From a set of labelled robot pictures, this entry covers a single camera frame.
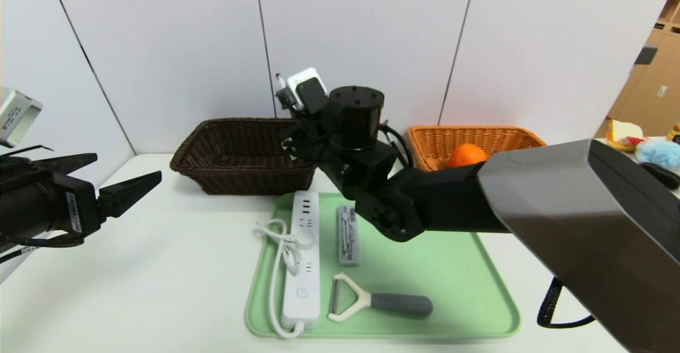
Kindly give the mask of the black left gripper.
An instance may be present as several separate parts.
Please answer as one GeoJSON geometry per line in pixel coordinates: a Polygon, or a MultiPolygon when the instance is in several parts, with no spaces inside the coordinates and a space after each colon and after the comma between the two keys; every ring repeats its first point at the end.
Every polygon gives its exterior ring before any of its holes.
{"type": "Polygon", "coordinates": [[[121,217],[162,181],[156,171],[106,186],[96,203],[92,184],[68,174],[97,160],[97,154],[65,155],[32,162],[41,168],[2,169],[2,242],[37,242],[55,230],[75,242],[121,217]]]}

